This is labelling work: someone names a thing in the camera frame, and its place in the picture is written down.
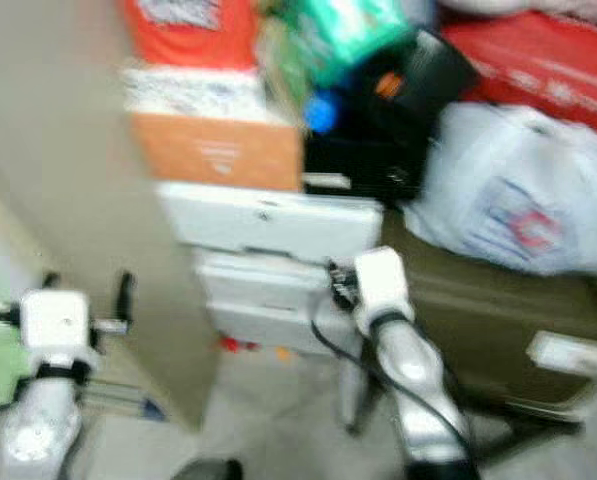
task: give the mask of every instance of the clutter pile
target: clutter pile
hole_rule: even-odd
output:
[[[127,110],[226,335],[321,351],[305,298],[383,206],[456,272],[597,276],[597,0],[122,4]]]

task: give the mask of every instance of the black cable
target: black cable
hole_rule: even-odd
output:
[[[317,318],[318,310],[320,308],[320,304],[327,296],[329,296],[329,292],[327,290],[325,290],[322,295],[317,295],[317,293],[314,294],[313,301],[312,301],[311,308],[310,308],[309,322],[311,325],[311,331],[313,332],[314,336],[318,339],[318,341],[320,343],[322,343],[324,346],[326,346],[327,348],[329,348],[332,352],[334,352],[339,357],[343,357],[343,358],[349,360],[350,362],[355,364],[358,368],[366,371],[371,376],[376,378],[378,381],[382,382],[383,384],[392,386],[399,392],[401,392],[404,395],[406,395],[407,397],[409,397],[413,402],[415,402],[420,407],[425,409],[434,418],[436,418],[436,420],[438,420],[443,426],[445,426],[447,428],[447,430],[449,430],[451,432],[451,434],[455,437],[458,444],[465,450],[465,453],[467,455],[473,457],[474,456],[473,449],[472,449],[471,445],[469,444],[469,441],[463,436],[463,434],[449,420],[447,420],[447,418],[442,413],[440,413],[438,410],[436,410],[432,405],[430,405],[428,402],[426,402],[418,394],[414,393],[413,391],[411,391],[404,385],[398,383],[396,380],[391,378],[389,375],[387,375],[382,370],[379,370],[379,369],[373,367],[372,365],[368,364],[367,362],[363,362],[361,359],[356,358],[354,355],[345,351],[338,345],[335,345],[327,337],[324,336],[324,334],[320,331],[320,329],[318,328],[318,326],[316,324],[316,318]]]

